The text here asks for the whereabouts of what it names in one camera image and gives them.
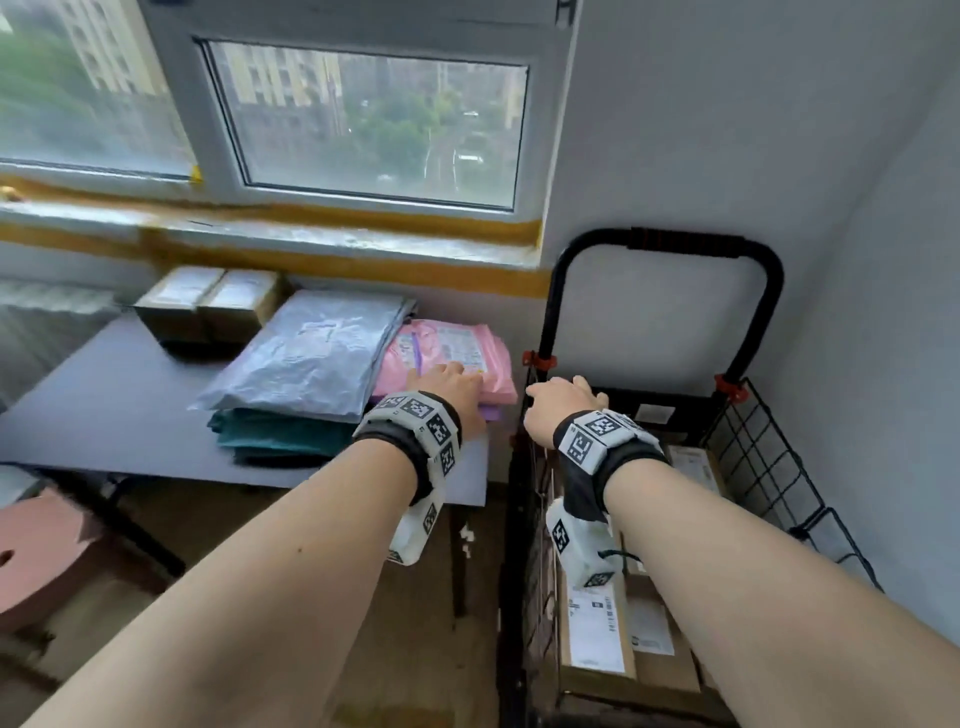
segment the radiator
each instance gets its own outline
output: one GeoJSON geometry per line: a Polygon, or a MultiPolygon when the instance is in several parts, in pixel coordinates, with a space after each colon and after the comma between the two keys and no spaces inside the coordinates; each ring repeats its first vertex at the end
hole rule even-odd
{"type": "Polygon", "coordinates": [[[0,280],[0,411],[119,313],[111,291],[0,280]]]}

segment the table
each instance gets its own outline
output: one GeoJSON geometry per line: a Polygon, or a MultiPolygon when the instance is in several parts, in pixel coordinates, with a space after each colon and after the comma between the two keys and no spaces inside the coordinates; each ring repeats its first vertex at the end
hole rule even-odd
{"type": "MultiPolygon", "coordinates": [[[[180,576],[180,558],[131,521],[79,473],[122,473],[293,488],[314,468],[236,465],[206,427],[210,413],[187,407],[226,362],[186,362],[168,354],[132,313],[120,316],[37,387],[0,415],[0,463],[42,470],[103,524],[132,541],[168,572],[180,576]]],[[[472,444],[486,458],[487,443],[472,444]]],[[[457,506],[483,505],[486,479],[447,483],[454,612],[463,614],[465,555],[457,506]]]]}

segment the red clip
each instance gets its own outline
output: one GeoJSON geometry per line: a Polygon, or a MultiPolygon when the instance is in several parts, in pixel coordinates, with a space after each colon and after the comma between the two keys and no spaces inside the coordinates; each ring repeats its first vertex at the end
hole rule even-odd
{"type": "Polygon", "coordinates": [[[536,369],[539,369],[541,372],[549,372],[555,366],[557,366],[557,357],[551,356],[549,359],[541,359],[537,356],[536,352],[524,352],[523,353],[523,366],[529,367],[533,366],[536,369]]]}
{"type": "Polygon", "coordinates": [[[723,375],[714,375],[713,380],[717,383],[717,392],[727,395],[731,404],[743,404],[750,398],[750,390],[739,384],[730,384],[723,375]]]}

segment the windowsill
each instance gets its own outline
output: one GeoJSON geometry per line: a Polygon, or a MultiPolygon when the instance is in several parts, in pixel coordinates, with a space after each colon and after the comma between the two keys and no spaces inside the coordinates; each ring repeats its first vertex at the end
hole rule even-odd
{"type": "Polygon", "coordinates": [[[360,227],[297,225],[256,220],[225,221],[202,210],[182,214],[57,202],[0,203],[0,224],[23,229],[45,228],[64,234],[103,237],[114,246],[140,244],[142,231],[160,231],[171,241],[197,248],[237,248],[294,254],[396,259],[506,271],[538,269],[540,249],[467,238],[360,227]]]}

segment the window glass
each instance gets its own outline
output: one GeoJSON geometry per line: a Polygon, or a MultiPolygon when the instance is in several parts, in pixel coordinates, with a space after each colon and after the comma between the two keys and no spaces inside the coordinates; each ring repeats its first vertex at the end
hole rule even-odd
{"type": "Polygon", "coordinates": [[[207,48],[248,184],[513,208],[526,67],[207,48]]]}
{"type": "Polygon", "coordinates": [[[136,0],[0,0],[0,158],[188,177],[136,0]]]}

